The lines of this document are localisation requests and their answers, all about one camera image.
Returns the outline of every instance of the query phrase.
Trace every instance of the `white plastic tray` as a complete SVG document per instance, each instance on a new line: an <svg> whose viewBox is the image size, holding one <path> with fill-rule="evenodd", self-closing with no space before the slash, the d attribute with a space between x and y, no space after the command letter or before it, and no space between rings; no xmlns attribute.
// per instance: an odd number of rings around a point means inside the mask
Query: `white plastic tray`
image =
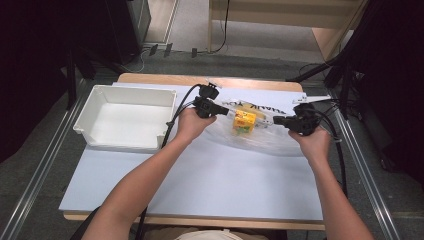
<svg viewBox="0 0 424 240"><path fill-rule="evenodd" d="M174 111L176 91L96 85L73 129L90 146L155 151Z"/></svg>

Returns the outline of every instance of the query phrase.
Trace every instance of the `wooden table edge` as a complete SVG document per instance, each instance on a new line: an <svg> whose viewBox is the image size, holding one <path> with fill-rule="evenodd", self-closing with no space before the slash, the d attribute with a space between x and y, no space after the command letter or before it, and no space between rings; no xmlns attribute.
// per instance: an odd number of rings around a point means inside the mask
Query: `wooden table edge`
<svg viewBox="0 0 424 240"><path fill-rule="evenodd" d="M284 82L284 80L262 80L235 77L208 77L166 74L135 74L124 73L118 78L120 83L145 83L145 84L169 84L192 86L195 84L207 84L207 79L223 88L243 88L274 91L303 92L302 86L295 82Z"/></svg>
<svg viewBox="0 0 424 240"><path fill-rule="evenodd" d="M84 221L90 212L64 211L67 220ZM146 216L145 224L175 225L175 226L204 226L204 227L229 227L229 228L254 228L254 229L281 229L281 230L313 230L324 231L324 222L319 220L262 220L262 219L231 219L231 218L202 218L184 216Z"/></svg>

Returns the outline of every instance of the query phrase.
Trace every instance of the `white tabletop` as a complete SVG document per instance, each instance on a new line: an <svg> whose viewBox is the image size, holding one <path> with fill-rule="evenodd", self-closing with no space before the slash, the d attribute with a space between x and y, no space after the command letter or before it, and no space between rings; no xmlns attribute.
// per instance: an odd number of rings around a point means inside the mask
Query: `white tabletop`
<svg viewBox="0 0 424 240"><path fill-rule="evenodd" d="M178 94L177 103L189 88L119 85L174 89ZM301 95L267 90L220 91L218 98L238 98L279 109L291 109L290 99ZM297 149L297 153L291 157L274 156L229 147L202 134L171 169L149 204L148 215L271 221L322 220L313 173L299 152ZM102 204L126 173L150 156L145 153L100 151L87 146L59 209L92 211Z"/></svg>

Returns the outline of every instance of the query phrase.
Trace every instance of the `table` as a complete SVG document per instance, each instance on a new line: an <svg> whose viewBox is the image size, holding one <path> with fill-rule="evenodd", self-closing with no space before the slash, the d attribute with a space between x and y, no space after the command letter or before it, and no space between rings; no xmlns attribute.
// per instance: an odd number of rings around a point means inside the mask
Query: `table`
<svg viewBox="0 0 424 240"><path fill-rule="evenodd" d="M228 21L312 27L323 58L328 61L354 29L367 0L231 0ZM225 20L227 1L209 0L208 50L212 20Z"/></svg>
<svg viewBox="0 0 424 240"><path fill-rule="evenodd" d="M268 95L283 90L287 91L286 94L292 92L294 95L298 95L302 91L302 87L297 83L236 78L210 78L210 80L221 84L223 86L222 92L225 92L225 89L230 89L231 92L237 92L242 91L240 88L244 88L264 89ZM117 84L128 85L140 83L164 84L163 86L167 87L169 87L167 84L172 84L172 86L178 89L177 86L186 87L184 85L191 86L195 83L205 83L205 77L123 74L120 76ZM211 143L208 139L204 139L201 136L181 155L181 161L177 161L174 165L149 205L148 210L153 211L153 213L148 211L145 219L146 224L324 230L315 180L303 156L281 161L275 156L253 151L246 152L224 145L219 145L223 151L214 151L214 154L208 154L205 146L214 147L218 145ZM198 156L199 152L205 153L207 156L214 155L214 158L204 157L204 159L201 159L202 164L199 164L199 159L192 157ZM243 158L246 154L247 156L251 156L251 158L239 159L237 157L237 155L240 155ZM99 203L94 203L94 205L87 206L90 204L84 202L96 198L95 193L90 191L100 189L100 191L103 191L102 194L106 193L107 195L114 184L126 172L130 171L149 156L149 154L140 153L98 151L88 146L84 150L60 206L60 209L64 211L65 218L69 220L85 219L90 213L90 210L93 210L96 205L99 205ZM246 177L246 174L249 175L250 180L243 179ZM293 179L296 179L295 187L293 187ZM285 189L292 189L292 193L286 192ZM179 202L180 198L192 194L193 191L199 194L192 195L193 200L190 204L184 205ZM226 197L215 194L220 193L220 191L228 194L229 198L236 199L240 196L250 196L252 199L246 197L244 200L238 199L239 201L235 203L220 202L226 199ZM82 200L82 206L69 207L78 200L81 201L81 198L84 197L87 200ZM295 203L294 207L281 207L282 203L290 206L290 204L293 205L293 202ZM298 205L298 210L294 211L293 209L296 208L296 204ZM170 208L169 205L176 205L178 207L176 209L174 207ZM274 217L278 216L278 214L293 217L287 217L285 219Z"/></svg>

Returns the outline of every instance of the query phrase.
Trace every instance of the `metal frame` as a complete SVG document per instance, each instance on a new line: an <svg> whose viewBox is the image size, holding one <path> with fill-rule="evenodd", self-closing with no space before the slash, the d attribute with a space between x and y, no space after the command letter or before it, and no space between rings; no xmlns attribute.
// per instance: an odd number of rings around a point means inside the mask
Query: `metal frame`
<svg viewBox="0 0 424 240"><path fill-rule="evenodd" d="M329 90L330 95L335 98L337 96L334 90ZM349 150L352 154L353 161L355 162L356 168L358 169L359 176L364 184L365 191L368 194L368 198L374 209L375 215L380 223L381 229L386 239L401 239L395 223L393 222L392 216L383 197L378 190L377 184L374 181L372 173L368 168L362 150L353 134L352 128L350 127L349 120L345 120L342 113L337 110L335 112L337 122L343 132L343 136L346 139Z"/></svg>
<svg viewBox="0 0 424 240"><path fill-rule="evenodd" d="M84 93L87 87L88 86L85 80L81 79L81 82L78 87L78 92ZM15 209L13 210L12 216L10 217L6 228L0 236L0 239L12 240L17 238L19 231L21 230L25 222L25 219L27 218L32 208L32 205L34 204L37 195L40 192L41 187L43 186L44 180L46 179L47 174L49 173L50 168L53 165L53 162L65 139L65 136L82 106L83 101L80 95L74 106L70 110L66 111L65 115L63 116L63 119L60 122L59 127L57 128L52 140L50 141L50 144L47 147L43 157L41 158L41 161L38 164L34 175L32 176L24 193L22 194Z"/></svg>

